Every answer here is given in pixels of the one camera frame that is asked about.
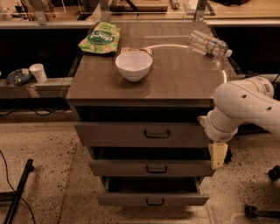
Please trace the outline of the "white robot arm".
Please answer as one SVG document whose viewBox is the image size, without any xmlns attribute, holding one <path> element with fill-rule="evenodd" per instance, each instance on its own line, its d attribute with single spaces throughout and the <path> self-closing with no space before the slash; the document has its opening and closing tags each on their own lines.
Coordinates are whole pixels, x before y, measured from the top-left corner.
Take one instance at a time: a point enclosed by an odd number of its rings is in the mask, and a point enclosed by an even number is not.
<svg viewBox="0 0 280 224">
<path fill-rule="evenodd" d="M 228 81 L 215 89 L 214 109 L 197 118 L 210 140 L 208 149 L 213 170 L 223 166 L 227 142 L 244 123 L 280 134 L 280 101 L 273 95 L 270 81 L 260 76 Z"/>
</svg>

